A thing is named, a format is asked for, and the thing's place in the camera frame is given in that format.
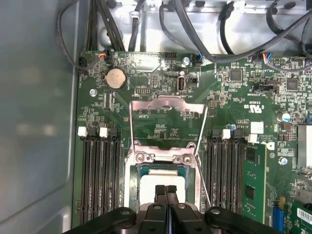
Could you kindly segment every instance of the memory chip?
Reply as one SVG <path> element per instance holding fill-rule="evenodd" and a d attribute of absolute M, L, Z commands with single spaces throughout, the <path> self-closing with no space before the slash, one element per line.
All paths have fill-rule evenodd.
<path fill-rule="evenodd" d="M 241 70 L 231 70 L 230 81 L 242 81 L 242 71 Z"/>
<path fill-rule="evenodd" d="M 287 90 L 297 91 L 298 90 L 298 79 L 287 79 Z"/>
<path fill-rule="evenodd" d="M 255 162 L 256 154 L 254 148 L 246 148 L 246 159 Z"/>
<path fill-rule="evenodd" d="M 254 199 L 254 188 L 249 187 L 248 185 L 245 188 L 245 195 L 250 199 Z"/>

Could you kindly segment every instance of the motherboard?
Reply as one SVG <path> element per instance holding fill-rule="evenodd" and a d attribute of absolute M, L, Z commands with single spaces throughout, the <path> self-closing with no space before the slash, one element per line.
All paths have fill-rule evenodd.
<path fill-rule="evenodd" d="M 100 54 L 84 52 L 80 62 Z M 282 68 L 310 62 L 271 58 Z M 312 190 L 311 113 L 309 70 L 111 52 L 79 76 L 73 227 L 120 206 L 138 211 L 158 184 L 175 184 L 180 202 L 204 212 L 204 182 L 212 206 L 312 233 L 309 202 L 296 202 Z"/>

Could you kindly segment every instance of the screw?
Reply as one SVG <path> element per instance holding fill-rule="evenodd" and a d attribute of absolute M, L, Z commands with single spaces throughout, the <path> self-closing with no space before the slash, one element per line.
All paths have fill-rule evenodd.
<path fill-rule="evenodd" d="M 143 154 L 137 154 L 136 155 L 136 161 L 137 162 L 143 162 L 144 161 L 144 155 Z"/>
<path fill-rule="evenodd" d="M 284 165 L 286 165 L 286 164 L 288 163 L 288 159 L 285 158 L 285 157 L 281 157 L 281 158 L 279 159 L 278 163 L 279 163 L 279 165 L 284 166 Z"/>
<path fill-rule="evenodd" d="M 189 57 L 184 57 L 183 60 L 182 60 L 182 63 L 184 65 L 190 65 L 191 61 L 190 61 L 190 58 Z"/>
<path fill-rule="evenodd" d="M 190 156 L 184 156 L 183 158 L 183 163 L 185 164 L 190 164 L 191 163 L 191 157 Z"/>
<path fill-rule="evenodd" d="M 98 94 L 98 92 L 96 89 L 90 89 L 89 94 L 90 94 L 90 96 L 95 97 Z"/>
<path fill-rule="evenodd" d="M 179 209 L 185 209 L 186 208 L 186 206 L 184 205 L 184 204 L 178 204 L 178 206 L 177 206 Z"/>
<path fill-rule="evenodd" d="M 218 215 L 221 213 L 220 210 L 217 210 L 217 209 L 212 209 L 210 212 L 215 214 L 215 215 Z"/>

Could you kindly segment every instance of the usb port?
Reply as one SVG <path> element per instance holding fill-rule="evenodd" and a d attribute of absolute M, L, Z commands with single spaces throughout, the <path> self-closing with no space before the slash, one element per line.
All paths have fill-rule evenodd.
<path fill-rule="evenodd" d="M 178 77 L 177 78 L 177 90 L 183 91 L 184 90 L 184 77 Z"/>

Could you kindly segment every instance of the black cable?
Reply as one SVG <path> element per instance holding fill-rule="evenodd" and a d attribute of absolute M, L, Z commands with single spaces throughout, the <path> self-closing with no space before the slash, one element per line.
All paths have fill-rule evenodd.
<path fill-rule="evenodd" d="M 89 13 L 88 13 L 88 28 L 87 28 L 87 42 L 86 48 L 87 50 L 92 50 L 92 19 L 93 19 L 93 1 L 89 2 Z"/>
<path fill-rule="evenodd" d="M 268 8 L 267 13 L 266 13 L 266 21 L 268 24 L 268 27 L 271 29 L 272 32 L 274 32 L 276 35 L 281 34 L 284 30 L 275 22 L 275 20 L 273 19 L 273 10 L 277 4 L 277 2 L 279 2 L 280 0 L 275 0 L 271 6 Z M 286 35 L 284 37 L 287 40 L 292 41 L 293 43 L 295 43 L 296 45 L 300 46 L 301 44 L 301 40 L 296 37 L 295 35 L 293 35 L 292 33 L 289 33 L 288 35 Z"/>
<path fill-rule="evenodd" d="M 98 5 L 96 0 L 92 0 L 92 35 L 91 35 L 91 50 L 98 50 Z"/>
<path fill-rule="evenodd" d="M 125 47 L 124 47 L 124 45 L 123 45 L 122 38 L 121 38 L 121 36 L 120 36 L 119 30 L 118 30 L 117 25 L 116 25 L 116 23 L 115 23 L 115 20 L 114 20 L 114 18 L 113 18 L 113 16 L 112 16 L 111 12 L 110 12 L 110 10 L 109 10 L 109 7 L 108 7 L 108 5 L 107 5 L 107 3 L 106 3 L 106 0 L 103 0 L 102 2 L 103 2 L 103 7 L 102 7 L 102 9 L 104 10 L 104 14 L 106 15 L 107 20 L 108 20 L 108 22 L 109 22 L 109 25 L 110 25 L 110 27 L 112 28 L 112 31 L 114 32 L 115 38 L 116 38 L 116 40 L 117 40 L 117 44 L 118 44 L 118 46 L 119 46 L 119 48 L 120 48 L 120 51 L 126 51 L 126 50 L 125 50 Z"/>
<path fill-rule="evenodd" d="M 302 71 L 306 71 L 306 70 L 309 70 L 310 68 L 312 68 L 312 64 L 305 66 L 305 67 L 298 68 L 298 69 L 283 69 L 283 68 L 277 67 L 271 63 L 267 63 L 266 65 L 268 67 L 271 67 L 271 68 L 278 70 L 280 72 L 289 72 L 289 73 L 302 72 Z"/>
<path fill-rule="evenodd" d="M 59 39 L 59 43 L 62 47 L 63 53 L 65 54 L 66 58 L 68 59 L 68 61 L 77 69 L 82 70 L 82 71 L 88 71 L 89 69 L 93 68 L 95 66 L 95 64 L 99 61 L 99 58 L 95 59 L 93 62 L 91 62 L 88 66 L 86 67 L 82 67 L 80 65 L 78 65 L 77 63 L 75 63 L 73 61 L 73 59 L 70 57 L 65 42 L 64 42 L 64 38 L 63 38 L 63 33 L 62 33 L 62 26 L 61 26 L 61 22 L 62 22 L 62 17 L 64 12 L 71 7 L 72 5 L 76 4 L 78 2 L 78 0 L 75 0 L 69 4 L 67 4 L 64 8 L 62 8 L 59 13 L 58 13 L 58 18 L 57 18 L 57 32 L 58 32 L 58 39 Z"/>
<path fill-rule="evenodd" d="M 303 30 L 302 30 L 302 35 L 301 35 L 301 48 L 302 51 L 304 53 L 304 55 L 310 59 L 312 59 L 312 55 L 307 51 L 306 45 L 305 45 L 305 41 L 306 41 L 306 35 L 308 32 L 308 28 L 311 22 L 311 18 L 307 20 L 307 22 L 305 23 Z"/>
<path fill-rule="evenodd" d="M 107 30 L 107 35 L 111 41 L 111 44 L 112 44 L 112 48 L 115 50 L 115 51 L 119 51 L 119 46 L 118 46 L 118 42 L 117 42 L 117 39 L 115 38 L 115 34 L 107 20 L 107 17 L 106 17 L 106 14 L 105 14 L 105 11 L 102 7 L 102 4 L 101 4 L 101 1 L 100 0 L 96 0 L 97 2 L 97 8 L 98 8 L 98 11 L 100 12 L 101 14 L 101 17 L 103 19 L 103 22 L 104 22 L 104 25 L 105 25 L 105 28 Z"/>
<path fill-rule="evenodd" d="M 223 48 L 225 49 L 226 53 L 229 55 L 233 55 L 234 52 L 230 48 L 226 36 L 225 36 L 225 23 L 226 20 L 231 16 L 231 13 L 234 10 L 234 2 L 231 1 L 228 4 L 225 4 L 220 12 L 219 15 L 219 20 L 220 20 L 220 38 L 221 38 L 221 43 L 223 45 Z"/>
<path fill-rule="evenodd" d="M 214 63 L 229 63 L 229 62 L 234 62 L 238 61 L 240 59 L 243 59 L 245 57 L 251 56 L 253 54 L 258 53 L 259 51 L 264 51 L 271 46 L 275 45 L 278 43 L 281 39 L 283 39 L 286 35 L 288 35 L 291 31 L 293 31 L 295 28 L 297 28 L 300 24 L 303 22 L 307 21 L 310 17 L 312 17 L 312 11 L 309 11 L 306 13 L 304 16 L 302 16 L 300 19 L 298 19 L 295 23 L 293 23 L 291 26 L 289 26 L 287 29 L 285 29 L 281 34 L 278 36 L 272 38 L 271 40 L 267 41 L 266 43 L 250 50 L 244 53 L 241 53 L 239 55 L 233 55 L 233 56 L 228 56 L 228 57 L 223 57 L 223 56 L 212 56 L 201 39 L 199 38 L 198 34 L 196 33 L 184 7 L 181 2 L 181 0 L 175 0 L 175 5 L 176 5 L 176 12 L 179 16 L 179 19 L 182 23 L 182 26 L 187 33 L 188 37 L 191 39 L 193 44 L 198 48 L 198 50 L 203 54 L 206 59 L 208 59 L 211 62 Z"/>
<path fill-rule="evenodd" d="M 167 8 L 168 5 L 163 4 L 159 7 L 159 20 L 160 20 L 160 26 L 162 31 L 164 32 L 164 34 L 167 36 L 167 38 L 169 38 L 172 42 L 174 42 L 177 45 L 182 46 L 184 49 L 186 49 L 187 51 L 193 52 L 194 54 L 198 54 L 198 51 L 191 48 L 190 46 L 184 44 L 183 42 L 181 42 L 179 39 L 177 39 L 173 34 L 171 34 L 169 32 L 169 30 L 167 29 L 166 25 L 165 25 L 165 13 L 164 13 L 164 8 Z"/>
<path fill-rule="evenodd" d="M 139 0 L 135 11 L 140 12 L 143 5 L 144 5 L 145 0 Z M 137 34 L 138 34 L 138 23 L 139 23 L 139 19 L 137 18 L 133 18 L 132 20 L 132 34 L 131 34 L 131 38 L 130 38 L 130 42 L 129 42 L 129 47 L 128 47 L 128 51 L 134 51 L 136 49 L 136 43 L 137 43 Z"/>

